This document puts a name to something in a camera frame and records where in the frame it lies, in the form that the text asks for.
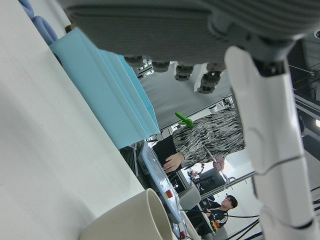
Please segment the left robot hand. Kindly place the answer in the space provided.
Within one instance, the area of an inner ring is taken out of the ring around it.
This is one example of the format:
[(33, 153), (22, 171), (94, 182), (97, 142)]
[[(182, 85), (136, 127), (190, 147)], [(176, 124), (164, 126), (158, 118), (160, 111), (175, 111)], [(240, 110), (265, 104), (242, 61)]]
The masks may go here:
[(317, 240), (309, 175), (287, 55), (320, 25), (317, 0), (61, 0), (98, 48), (166, 71), (226, 65), (256, 171), (267, 240)]

